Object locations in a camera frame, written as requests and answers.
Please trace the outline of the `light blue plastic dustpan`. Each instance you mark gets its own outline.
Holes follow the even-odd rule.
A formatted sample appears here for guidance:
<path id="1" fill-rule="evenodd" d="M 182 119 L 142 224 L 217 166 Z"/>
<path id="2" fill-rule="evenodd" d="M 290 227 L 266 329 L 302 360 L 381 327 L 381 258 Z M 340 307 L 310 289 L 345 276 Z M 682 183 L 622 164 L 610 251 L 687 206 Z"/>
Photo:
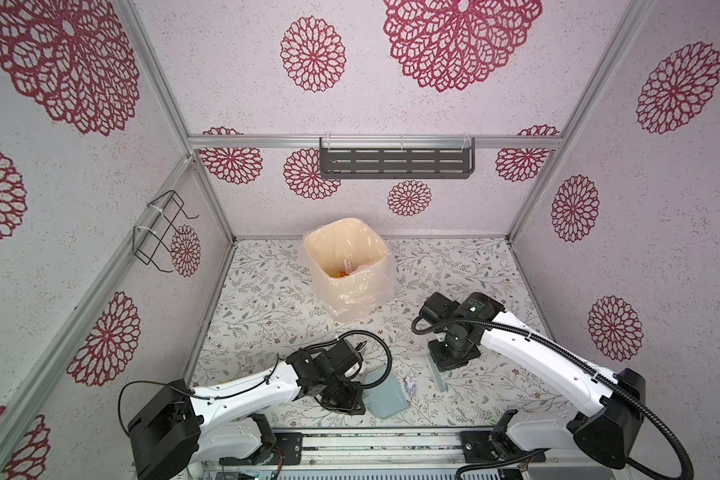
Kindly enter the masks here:
<path id="1" fill-rule="evenodd" d="M 365 390 L 363 402 L 373 416 L 382 420 L 409 408 L 404 389 L 394 372 L 391 372 L 379 386 Z"/>

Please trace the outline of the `light blue white brush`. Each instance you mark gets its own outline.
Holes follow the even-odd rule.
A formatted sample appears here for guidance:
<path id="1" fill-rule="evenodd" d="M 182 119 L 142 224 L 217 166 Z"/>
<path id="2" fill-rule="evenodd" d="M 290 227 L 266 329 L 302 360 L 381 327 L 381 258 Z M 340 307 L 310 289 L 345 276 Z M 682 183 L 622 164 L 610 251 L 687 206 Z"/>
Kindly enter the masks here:
<path id="1" fill-rule="evenodd" d="M 438 370 L 437 366 L 433 363 L 430 364 L 430 370 L 432 372 L 433 382 L 440 393 L 448 391 L 448 384 L 445 381 L 443 374 Z"/>

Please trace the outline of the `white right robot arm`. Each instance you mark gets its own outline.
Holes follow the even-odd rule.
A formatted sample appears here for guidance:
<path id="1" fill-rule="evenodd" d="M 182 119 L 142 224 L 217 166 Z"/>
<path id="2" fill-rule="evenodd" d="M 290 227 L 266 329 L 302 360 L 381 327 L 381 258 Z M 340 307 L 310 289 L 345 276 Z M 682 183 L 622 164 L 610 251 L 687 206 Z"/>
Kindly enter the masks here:
<path id="1" fill-rule="evenodd" d="M 493 350 L 539 377 L 570 404 L 558 413 L 507 410 L 483 435 L 482 445 L 464 440 L 473 450 L 470 462 L 541 457 L 545 449 L 562 448 L 577 449 L 611 469 L 626 466 L 644 416 L 596 377 L 603 375 L 641 400 L 646 381 L 639 373 L 630 368 L 616 373 L 582 359 L 535 334 L 501 303 L 478 292 L 463 302 L 434 293 L 415 320 L 426 322 L 440 336 L 428 344 L 438 371 L 464 367 L 483 350 Z"/>

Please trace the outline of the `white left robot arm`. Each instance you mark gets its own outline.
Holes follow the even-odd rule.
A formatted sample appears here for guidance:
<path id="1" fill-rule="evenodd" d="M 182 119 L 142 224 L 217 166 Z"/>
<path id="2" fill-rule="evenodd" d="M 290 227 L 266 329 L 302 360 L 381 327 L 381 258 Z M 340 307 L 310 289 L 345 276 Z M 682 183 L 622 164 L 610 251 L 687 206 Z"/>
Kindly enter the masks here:
<path id="1" fill-rule="evenodd" d="M 305 396 L 328 411 L 364 414 L 353 382 L 363 365 L 361 349 L 342 339 L 210 387 L 190 388 L 182 379 L 161 384 L 125 428 L 137 478 L 171 479 L 193 463 L 223 457 L 258 463 L 275 444 L 263 410 Z"/>

